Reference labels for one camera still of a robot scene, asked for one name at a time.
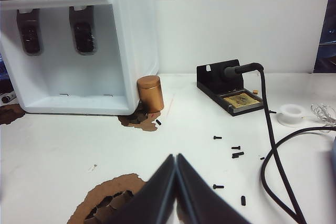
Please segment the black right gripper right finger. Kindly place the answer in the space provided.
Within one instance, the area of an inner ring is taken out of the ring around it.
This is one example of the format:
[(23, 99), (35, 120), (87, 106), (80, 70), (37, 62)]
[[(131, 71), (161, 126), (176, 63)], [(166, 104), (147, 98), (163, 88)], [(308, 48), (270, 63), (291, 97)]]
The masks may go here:
[(176, 157), (176, 197), (181, 223), (249, 223), (210, 189), (182, 154)]

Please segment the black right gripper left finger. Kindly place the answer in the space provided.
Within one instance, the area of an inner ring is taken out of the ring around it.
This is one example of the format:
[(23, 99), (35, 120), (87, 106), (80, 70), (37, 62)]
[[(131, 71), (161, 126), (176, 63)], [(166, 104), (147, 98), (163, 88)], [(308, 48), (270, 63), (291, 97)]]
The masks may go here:
[(107, 223), (166, 223), (175, 201), (175, 159), (170, 154), (134, 197)]

